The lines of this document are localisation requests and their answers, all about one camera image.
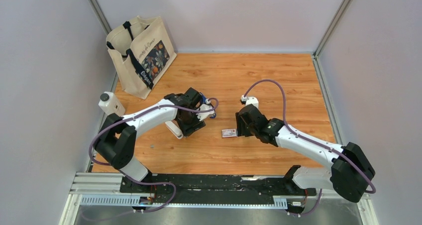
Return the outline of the white stapler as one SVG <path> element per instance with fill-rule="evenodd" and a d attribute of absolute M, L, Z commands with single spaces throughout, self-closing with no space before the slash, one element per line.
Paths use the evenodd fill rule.
<path fill-rule="evenodd" d="M 183 138 L 183 133 L 182 133 L 181 129 L 177 125 L 175 125 L 172 121 L 166 121 L 165 125 L 176 138 L 178 138 L 178 139 Z"/>

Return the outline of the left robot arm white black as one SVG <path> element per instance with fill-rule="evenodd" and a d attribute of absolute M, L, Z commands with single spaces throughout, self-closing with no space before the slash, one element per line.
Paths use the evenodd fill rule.
<path fill-rule="evenodd" d="M 214 114 L 210 100 L 189 88 L 183 94 L 166 95 L 158 103 L 136 113 L 110 114 L 90 147 L 108 165 L 133 179 L 134 188 L 144 193 L 150 190 L 152 179 L 148 176 L 150 171 L 134 155 L 137 138 L 160 124 L 166 124 L 181 139 L 204 127 L 204 120 Z"/>

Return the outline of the blue stapler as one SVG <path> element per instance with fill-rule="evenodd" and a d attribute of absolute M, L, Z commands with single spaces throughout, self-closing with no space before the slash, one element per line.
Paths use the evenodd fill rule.
<path fill-rule="evenodd" d="M 210 100 L 207 99 L 204 94 L 200 93 L 200 95 L 202 96 L 202 105 L 200 106 L 200 110 L 205 111 L 205 110 L 213 108 L 213 105 L 210 102 Z M 215 118 L 216 117 L 215 111 L 208 112 L 208 117 Z"/>

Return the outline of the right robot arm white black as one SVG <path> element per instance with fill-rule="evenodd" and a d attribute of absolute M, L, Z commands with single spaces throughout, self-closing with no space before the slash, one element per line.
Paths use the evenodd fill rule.
<path fill-rule="evenodd" d="M 367 193 L 375 170 L 361 147 L 330 143 L 303 133 L 278 118 L 267 119 L 253 105 L 235 114 L 238 136 L 255 136 L 261 142 L 285 148 L 316 161 L 322 167 L 299 166 L 284 180 L 284 188 L 295 195 L 302 189 L 334 190 L 357 203 Z"/>

